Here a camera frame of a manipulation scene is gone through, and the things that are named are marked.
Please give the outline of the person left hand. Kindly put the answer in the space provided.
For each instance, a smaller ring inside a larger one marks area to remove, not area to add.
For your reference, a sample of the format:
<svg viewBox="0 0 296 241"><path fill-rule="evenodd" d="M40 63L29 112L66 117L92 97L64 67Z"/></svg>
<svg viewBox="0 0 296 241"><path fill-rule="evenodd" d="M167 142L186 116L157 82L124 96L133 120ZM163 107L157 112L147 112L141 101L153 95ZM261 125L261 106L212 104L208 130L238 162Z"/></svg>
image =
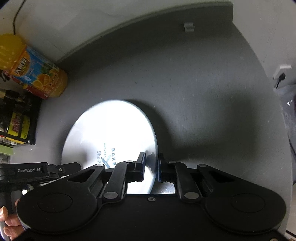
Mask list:
<svg viewBox="0 0 296 241"><path fill-rule="evenodd" d="M16 213L9 214L5 206L1 207L1 222L5 223L3 232L10 240L15 240L25 231L18 215Z"/></svg>

